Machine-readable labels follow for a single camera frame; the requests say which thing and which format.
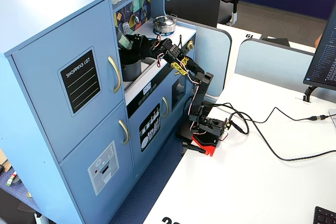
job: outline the computer screen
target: computer screen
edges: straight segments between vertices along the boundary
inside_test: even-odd
[[[217,27],[221,0],[165,0],[167,14],[199,24]]]
[[[336,90],[336,4],[303,83]]]

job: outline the robotic arm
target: robotic arm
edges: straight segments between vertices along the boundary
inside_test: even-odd
[[[204,97],[214,76],[211,73],[205,73],[177,45],[173,45],[170,39],[154,43],[151,51],[158,56],[158,60],[162,57],[171,67],[197,86],[188,115],[189,120],[193,122],[191,127],[192,138],[199,148],[188,144],[184,144],[184,147],[212,156],[226,125],[221,120],[211,119],[202,115]]]
[[[189,120],[193,122],[190,128],[192,138],[198,147],[187,143],[183,143],[183,147],[212,156],[219,138],[224,133],[227,121],[211,119],[202,114],[204,97],[214,76],[211,73],[205,73],[193,59],[186,56],[188,50],[180,49],[168,38],[148,40],[141,35],[126,35],[126,37],[131,41],[131,46],[126,48],[119,45],[122,51],[127,50],[139,59],[145,57],[157,59],[158,66],[160,66],[160,59],[164,59],[192,85],[197,86],[188,115]]]

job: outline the pot lid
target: pot lid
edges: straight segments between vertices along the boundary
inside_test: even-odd
[[[172,16],[160,16],[153,23],[159,27],[172,27],[176,25],[176,18]]]

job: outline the yellow label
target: yellow label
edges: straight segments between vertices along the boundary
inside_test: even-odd
[[[173,62],[171,63],[171,66],[175,68],[178,72],[180,72],[183,76],[187,74],[187,72],[180,66],[180,64]]]
[[[187,62],[188,62],[189,58],[184,57],[183,60],[181,60],[181,62],[186,66]]]

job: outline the black pot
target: black pot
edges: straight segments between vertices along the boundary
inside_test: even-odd
[[[135,81],[141,75],[141,60],[131,55],[120,54],[123,81]]]

